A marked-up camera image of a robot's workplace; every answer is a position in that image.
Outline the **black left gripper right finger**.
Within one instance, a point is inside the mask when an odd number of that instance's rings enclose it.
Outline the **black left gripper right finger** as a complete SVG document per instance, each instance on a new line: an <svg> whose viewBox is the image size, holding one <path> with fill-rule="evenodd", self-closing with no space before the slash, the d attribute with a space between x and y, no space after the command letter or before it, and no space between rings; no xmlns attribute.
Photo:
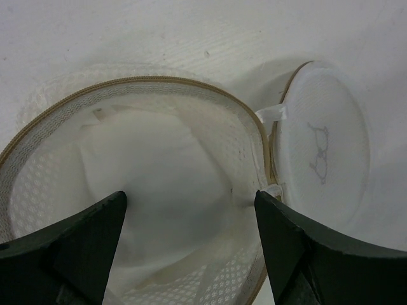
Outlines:
<svg viewBox="0 0 407 305"><path fill-rule="evenodd" d="M341 234L265 191L254 207L276 304L406 304L406 252Z"/></svg>

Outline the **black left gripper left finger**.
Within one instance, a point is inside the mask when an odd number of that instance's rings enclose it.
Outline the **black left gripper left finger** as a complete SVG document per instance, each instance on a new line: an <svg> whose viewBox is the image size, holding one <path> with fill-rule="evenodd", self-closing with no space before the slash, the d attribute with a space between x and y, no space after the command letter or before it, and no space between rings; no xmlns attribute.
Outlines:
<svg viewBox="0 0 407 305"><path fill-rule="evenodd" d="M127 210L115 192L1 244L1 304L102 304Z"/></svg>

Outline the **white bra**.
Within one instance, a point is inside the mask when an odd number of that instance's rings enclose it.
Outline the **white bra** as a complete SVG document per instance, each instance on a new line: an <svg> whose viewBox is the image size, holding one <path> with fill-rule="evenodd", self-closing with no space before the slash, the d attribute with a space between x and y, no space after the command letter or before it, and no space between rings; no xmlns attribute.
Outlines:
<svg viewBox="0 0 407 305"><path fill-rule="evenodd" d="M86 111L78 150L96 200L127 195L113 290L166 283L251 247L245 199L175 108Z"/></svg>

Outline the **round white mesh laundry bag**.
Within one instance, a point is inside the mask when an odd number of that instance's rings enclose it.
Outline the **round white mesh laundry bag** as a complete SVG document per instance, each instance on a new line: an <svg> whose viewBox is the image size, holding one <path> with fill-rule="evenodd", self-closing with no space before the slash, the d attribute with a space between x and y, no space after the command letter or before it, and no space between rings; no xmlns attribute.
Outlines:
<svg viewBox="0 0 407 305"><path fill-rule="evenodd" d="M318 61L268 86L107 65L38 88L1 153L1 303L252 304L258 191L346 228L371 169L353 86Z"/></svg>

